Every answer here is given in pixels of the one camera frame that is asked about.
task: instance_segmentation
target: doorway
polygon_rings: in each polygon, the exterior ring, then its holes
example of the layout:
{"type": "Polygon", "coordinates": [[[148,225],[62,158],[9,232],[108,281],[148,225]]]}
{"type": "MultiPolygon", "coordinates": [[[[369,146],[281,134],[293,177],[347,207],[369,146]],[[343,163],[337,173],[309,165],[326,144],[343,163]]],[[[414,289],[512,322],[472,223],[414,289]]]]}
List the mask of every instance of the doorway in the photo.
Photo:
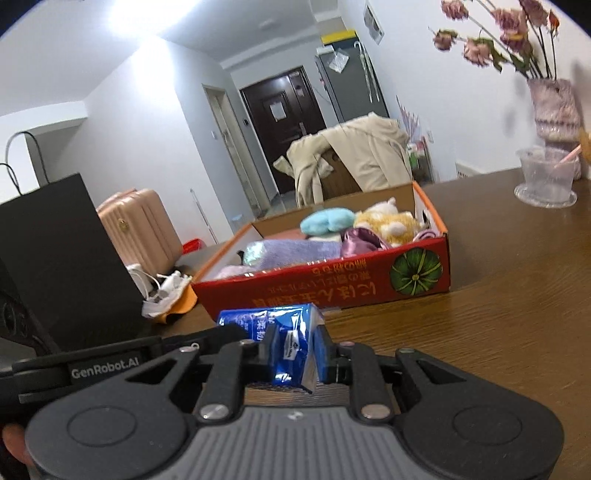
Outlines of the doorway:
{"type": "Polygon", "coordinates": [[[232,159],[236,173],[255,217],[260,218],[271,207],[261,178],[248,150],[236,114],[225,90],[203,86],[222,140],[232,159]]]}
{"type": "Polygon", "coordinates": [[[294,179],[273,162],[287,154],[293,141],[326,128],[304,67],[250,85],[241,94],[279,193],[293,192],[294,179]]]}

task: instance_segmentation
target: pink suitcase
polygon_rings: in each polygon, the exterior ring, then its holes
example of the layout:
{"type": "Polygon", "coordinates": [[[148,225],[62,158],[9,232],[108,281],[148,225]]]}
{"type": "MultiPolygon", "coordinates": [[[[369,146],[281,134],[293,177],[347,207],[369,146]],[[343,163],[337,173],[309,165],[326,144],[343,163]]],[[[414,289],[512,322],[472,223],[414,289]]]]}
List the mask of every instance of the pink suitcase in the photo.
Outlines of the pink suitcase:
{"type": "Polygon", "coordinates": [[[166,275],[183,254],[183,245],[153,190],[117,193],[96,211],[125,265],[139,263],[149,275],[166,275]]]}

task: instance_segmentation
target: human hand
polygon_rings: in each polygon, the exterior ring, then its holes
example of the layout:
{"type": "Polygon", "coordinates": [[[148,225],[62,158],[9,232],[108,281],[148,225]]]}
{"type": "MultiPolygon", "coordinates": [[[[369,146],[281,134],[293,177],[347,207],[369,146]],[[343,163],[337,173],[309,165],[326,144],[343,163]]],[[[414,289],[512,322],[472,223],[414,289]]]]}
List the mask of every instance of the human hand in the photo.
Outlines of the human hand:
{"type": "Polygon", "coordinates": [[[33,459],[27,452],[25,445],[25,429],[15,423],[8,424],[2,429],[2,440],[6,449],[19,462],[33,466],[33,459]]]}

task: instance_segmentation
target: paper notice on door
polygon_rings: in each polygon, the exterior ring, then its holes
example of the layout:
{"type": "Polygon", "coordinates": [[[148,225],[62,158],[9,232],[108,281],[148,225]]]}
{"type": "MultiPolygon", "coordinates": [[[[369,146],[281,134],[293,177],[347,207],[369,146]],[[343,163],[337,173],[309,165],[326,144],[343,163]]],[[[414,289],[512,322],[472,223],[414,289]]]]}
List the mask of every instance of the paper notice on door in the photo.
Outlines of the paper notice on door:
{"type": "Polygon", "coordinates": [[[271,104],[271,113],[273,114],[273,117],[275,117],[275,122],[287,118],[285,109],[283,108],[283,103],[281,102],[271,104]]]}

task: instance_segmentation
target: dark brown door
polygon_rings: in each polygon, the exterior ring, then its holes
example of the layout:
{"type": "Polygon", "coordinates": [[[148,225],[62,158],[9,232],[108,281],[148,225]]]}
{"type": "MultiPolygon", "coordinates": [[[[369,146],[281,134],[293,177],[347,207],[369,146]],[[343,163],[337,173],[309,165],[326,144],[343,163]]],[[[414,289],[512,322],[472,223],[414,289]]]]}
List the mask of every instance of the dark brown door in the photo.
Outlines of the dark brown door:
{"type": "Polygon", "coordinates": [[[277,171],[273,162],[291,143],[326,128],[304,67],[263,80],[241,90],[279,193],[296,189],[294,179],[277,171]]]}

